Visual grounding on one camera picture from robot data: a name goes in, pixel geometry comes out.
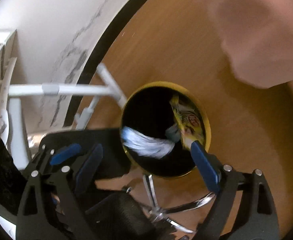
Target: blue gripper pad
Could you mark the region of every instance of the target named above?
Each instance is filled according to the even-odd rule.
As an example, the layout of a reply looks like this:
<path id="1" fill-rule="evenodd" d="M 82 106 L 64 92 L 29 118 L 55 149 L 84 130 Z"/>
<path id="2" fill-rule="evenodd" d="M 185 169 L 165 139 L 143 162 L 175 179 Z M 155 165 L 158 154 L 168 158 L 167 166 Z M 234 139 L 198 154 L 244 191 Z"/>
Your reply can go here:
<path id="1" fill-rule="evenodd" d="M 68 158 L 71 158 L 81 152 L 82 148 L 81 145 L 78 143 L 73 143 L 51 158 L 50 165 L 59 165 L 66 161 Z"/>
<path id="2" fill-rule="evenodd" d="M 208 154 L 198 141 L 191 144 L 191 156 L 208 190 L 218 193 L 220 191 L 220 174 L 215 167 L 215 163 L 210 161 L 211 157 L 215 156 Z"/>
<path id="3" fill-rule="evenodd" d="M 103 158 L 103 147 L 101 144 L 97 144 L 81 169 L 78 171 L 78 174 L 75 177 L 75 190 L 74 194 L 78 197 L 81 194 L 85 193 L 88 189 L 91 181 L 99 167 Z"/>

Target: yellow wrapper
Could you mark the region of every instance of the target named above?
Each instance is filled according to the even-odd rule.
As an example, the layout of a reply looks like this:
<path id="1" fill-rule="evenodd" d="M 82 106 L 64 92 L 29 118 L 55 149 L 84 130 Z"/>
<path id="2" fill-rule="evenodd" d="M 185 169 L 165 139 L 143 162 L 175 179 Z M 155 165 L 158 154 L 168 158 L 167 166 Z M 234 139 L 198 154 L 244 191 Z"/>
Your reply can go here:
<path id="1" fill-rule="evenodd" d="M 182 102 L 178 95 L 174 95 L 170 100 L 173 109 L 176 124 L 181 131 L 181 142 L 183 146 L 190 149 L 190 141 L 198 140 L 204 144 L 204 135 L 201 127 L 201 122 L 195 109 Z"/>

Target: floor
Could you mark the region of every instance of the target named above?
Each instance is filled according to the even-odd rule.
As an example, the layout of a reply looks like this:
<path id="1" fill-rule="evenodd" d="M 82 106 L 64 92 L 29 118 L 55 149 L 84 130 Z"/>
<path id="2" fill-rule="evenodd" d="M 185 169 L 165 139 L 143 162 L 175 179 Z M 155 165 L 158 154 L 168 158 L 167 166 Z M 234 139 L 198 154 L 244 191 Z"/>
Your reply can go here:
<path id="1" fill-rule="evenodd" d="M 210 152 L 236 170 L 261 169 L 276 204 L 281 236 L 293 226 L 293 98 L 288 87 L 255 89 L 235 79 L 219 38 L 200 5 L 192 0 L 148 0 L 117 37 L 103 62 L 129 96 L 152 81 L 187 88 L 206 108 L 212 129 Z M 100 84 L 93 77 L 92 84 Z M 79 110 L 88 106 L 83 99 Z M 88 128 L 118 127 L 120 109 L 111 98 L 100 100 Z M 139 168 L 119 179 L 98 182 L 120 189 L 135 180 L 133 196 L 147 203 Z M 197 171 L 179 179 L 155 178 L 158 201 L 170 207 L 207 193 Z M 240 195 L 224 232 L 234 222 Z M 175 215 L 195 229 L 210 205 Z"/>

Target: white metal bar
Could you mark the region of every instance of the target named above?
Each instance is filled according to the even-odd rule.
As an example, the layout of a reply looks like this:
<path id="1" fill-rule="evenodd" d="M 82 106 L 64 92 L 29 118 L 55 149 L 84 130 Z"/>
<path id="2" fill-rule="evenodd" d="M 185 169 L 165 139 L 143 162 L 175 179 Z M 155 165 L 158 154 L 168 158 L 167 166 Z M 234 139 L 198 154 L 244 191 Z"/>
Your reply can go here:
<path id="1" fill-rule="evenodd" d="M 119 107 L 123 108 L 127 98 L 112 77 L 111 73 L 107 70 L 106 66 L 103 63 L 100 63 L 96 68 L 96 72 L 99 74 L 103 82 L 114 91 L 114 99 L 118 103 Z"/>
<path id="2" fill-rule="evenodd" d="M 94 110 L 94 108 L 96 107 L 96 105 L 97 105 L 97 103 L 99 102 L 99 100 L 100 100 L 100 97 L 99 97 L 99 96 L 95 96 L 95 97 L 93 97 L 93 99 L 92 99 L 90 105 L 88 106 L 88 108 Z"/>
<path id="3" fill-rule="evenodd" d="M 9 100 L 8 116 L 10 119 L 10 135 L 7 148 L 12 155 L 14 165 L 18 170 L 24 170 L 31 160 L 31 153 L 20 98 L 11 98 Z"/>
<path id="4" fill-rule="evenodd" d="M 79 96 L 114 96 L 114 91 L 106 86 L 73 84 L 10 85 L 10 97 L 36 95 L 79 95 Z"/>

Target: white tissue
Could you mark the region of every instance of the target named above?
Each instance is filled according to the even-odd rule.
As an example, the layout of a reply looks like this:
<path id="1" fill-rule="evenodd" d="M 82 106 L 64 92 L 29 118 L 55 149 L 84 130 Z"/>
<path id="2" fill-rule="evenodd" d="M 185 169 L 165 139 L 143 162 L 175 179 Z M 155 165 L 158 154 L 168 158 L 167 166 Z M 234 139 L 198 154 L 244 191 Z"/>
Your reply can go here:
<path id="1" fill-rule="evenodd" d="M 169 154 L 175 143 L 167 139 L 155 139 L 132 128 L 124 127 L 121 132 L 123 145 L 134 150 L 138 155 L 161 159 Z"/>

